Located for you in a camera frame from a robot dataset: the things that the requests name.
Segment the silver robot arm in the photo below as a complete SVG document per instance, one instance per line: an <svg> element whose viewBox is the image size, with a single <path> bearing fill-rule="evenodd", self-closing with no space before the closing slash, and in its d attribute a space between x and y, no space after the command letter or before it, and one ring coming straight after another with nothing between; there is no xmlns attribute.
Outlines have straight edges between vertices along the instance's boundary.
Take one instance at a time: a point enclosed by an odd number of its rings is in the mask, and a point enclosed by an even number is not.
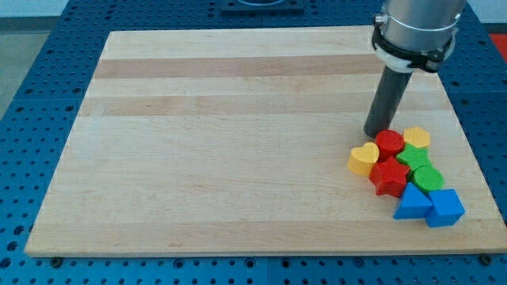
<svg viewBox="0 0 507 285"><path fill-rule="evenodd" d="M386 0L373 16L372 47L398 73L429 73L453 52L466 0Z"/></svg>

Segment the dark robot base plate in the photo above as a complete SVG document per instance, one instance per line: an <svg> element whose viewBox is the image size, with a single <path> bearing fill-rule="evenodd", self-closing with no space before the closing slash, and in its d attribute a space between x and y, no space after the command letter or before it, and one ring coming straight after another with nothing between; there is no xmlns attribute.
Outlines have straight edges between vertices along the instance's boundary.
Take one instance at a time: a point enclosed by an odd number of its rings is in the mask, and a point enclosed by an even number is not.
<svg viewBox="0 0 507 285"><path fill-rule="evenodd" d="M225 13L303 12L306 0L219 0L219 9Z"/></svg>

